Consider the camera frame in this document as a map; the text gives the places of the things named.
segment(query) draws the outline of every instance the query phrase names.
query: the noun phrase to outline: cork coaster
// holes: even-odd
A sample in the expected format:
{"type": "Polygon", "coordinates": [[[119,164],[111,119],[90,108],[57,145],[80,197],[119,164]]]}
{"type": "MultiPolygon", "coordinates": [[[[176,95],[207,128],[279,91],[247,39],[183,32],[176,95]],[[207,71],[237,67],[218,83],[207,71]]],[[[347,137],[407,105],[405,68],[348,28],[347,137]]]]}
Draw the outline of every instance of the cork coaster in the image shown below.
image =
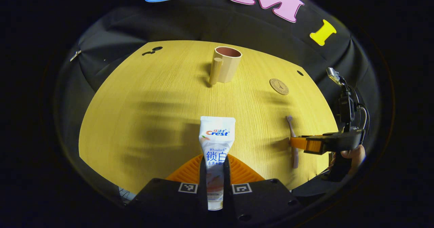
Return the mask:
{"type": "Polygon", "coordinates": [[[288,87],[279,79],[271,79],[270,80],[271,87],[278,93],[282,95],[287,95],[290,91],[288,87]]]}

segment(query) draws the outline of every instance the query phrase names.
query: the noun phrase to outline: table surface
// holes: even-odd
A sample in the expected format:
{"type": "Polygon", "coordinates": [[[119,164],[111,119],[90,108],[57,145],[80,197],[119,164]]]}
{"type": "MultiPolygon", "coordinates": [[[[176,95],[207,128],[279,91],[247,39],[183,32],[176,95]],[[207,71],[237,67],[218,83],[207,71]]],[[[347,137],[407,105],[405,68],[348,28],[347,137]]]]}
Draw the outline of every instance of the table surface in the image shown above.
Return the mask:
{"type": "Polygon", "coordinates": [[[166,178],[202,153],[200,116],[234,117],[229,154],[293,189],[323,171],[329,157],[300,151],[299,168],[293,169],[287,115],[296,135],[338,131],[324,96],[296,64],[229,44],[150,42],[96,92],[80,129],[79,154],[107,180],[137,194],[153,177],[166,178]],[[157,46],[163,49],[141,55],[157,46]],[[210,86],[217,46],[231,46],[243,57],[230,83],[210,86]],[[289,94],[277,93],[271,78],[283,81],[289,94]]]}

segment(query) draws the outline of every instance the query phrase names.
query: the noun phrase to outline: orange gripper pad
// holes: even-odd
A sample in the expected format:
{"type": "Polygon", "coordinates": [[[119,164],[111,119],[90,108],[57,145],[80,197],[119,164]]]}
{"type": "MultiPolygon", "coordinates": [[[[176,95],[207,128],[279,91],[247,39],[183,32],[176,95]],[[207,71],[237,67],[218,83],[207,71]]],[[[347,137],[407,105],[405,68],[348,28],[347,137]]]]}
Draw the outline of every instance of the orange gripper pad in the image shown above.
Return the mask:
{"type": "MultiPolygon", "coordinates": [[[[183,164],[176,171],[170,174],[166,180],[185,183],[199,183],[200,162],[203,154],[200,154],[187,163],[183,164]]],[[[256,171],[243,163],[241,160],[228,154],[229,167],[231,170],[231,185],[265,180],[256,171]]]]}
{"type": "Polygon", "coordinates": [[[306,150],[307,140],[305,137],[291,137],[290,145],[294,148],[306,150]]]}
{"type": "Polygon", "coordinates": [[[187,163],[183,164],[176,171],[170,174],[166,180],[174,182],[185,182],[199,184],[199,170],[200,162],[202,161],[203,154],[200,154],[187,163]]]}
{"type": "Polygon", "coordinates": [[[260,174],[236,157],[228,154],[228,158],[229,167],[231,168],[231,185],[265,180],[260,174]]]}

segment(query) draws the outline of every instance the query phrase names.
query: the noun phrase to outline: cup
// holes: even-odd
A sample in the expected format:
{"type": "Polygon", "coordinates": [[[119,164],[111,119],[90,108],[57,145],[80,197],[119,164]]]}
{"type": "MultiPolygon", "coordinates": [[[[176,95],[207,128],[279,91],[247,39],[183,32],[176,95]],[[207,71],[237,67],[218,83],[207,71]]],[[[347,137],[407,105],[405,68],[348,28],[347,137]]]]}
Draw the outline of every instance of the cup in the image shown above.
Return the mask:
{"type": "Polygon", "coordinates": [[[232,80],[242,56],[241,52],[232,47],[218,46],[214,49],[213,61],[214,58],[221,58],[223,60],[220,74],[218,75],[218,82],[226,83],[232,80]]]}

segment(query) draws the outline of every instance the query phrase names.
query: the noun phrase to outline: cable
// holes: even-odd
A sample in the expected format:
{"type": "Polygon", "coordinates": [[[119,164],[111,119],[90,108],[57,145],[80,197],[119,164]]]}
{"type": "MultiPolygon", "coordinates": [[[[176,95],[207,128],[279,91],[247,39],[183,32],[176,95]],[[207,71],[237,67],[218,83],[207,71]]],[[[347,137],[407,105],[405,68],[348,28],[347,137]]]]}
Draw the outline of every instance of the cable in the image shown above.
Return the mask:
{"type": "Polygon", "coordinates": [[[366,119],[368,118],[368,114],[366,113],[366,110],[363,107],[359,107],[357,110],[362,109],[364,111],[364,123],[362,129],[366,126],[366,119]]]}
{"type": "Polygon", "coordinates": [[[129,191],[127,191],[126,193],[124,193],[124,195],[122,195],[121,197],[124,197],[125,196],[125,194],[127,194],[128,193],[128,195],[130,194],[130,192],[129,191]]]}
{"type": "MultiPolygon", "coordinates": [[[[348,87],[351,88],[351,90],[354,92],[357,104],[359,104],[360,101],[358,100],[358,96],[357,96],[357,93],[355,92],[354,88],[351,85],[349,85],[349,84],[348,84],[348,87]]],[[[359,111],[358,112],[358,127],[359,128],[360,128],[360,123],[361,123],[361,119],[360,118],[361,118],[361,114],[360,114],[360,111],[359,111]]]]}
{"type": "Polygon", "coordinates": [[[371,125],[371,116],[369,115],[369,110],[366,108],[365,105],[358,103],[357,106],[362,106],[366,110],[366,114],[368,115],[368,128],[366,129],[366,135],[369,132],[369,126],[371,125]]]}

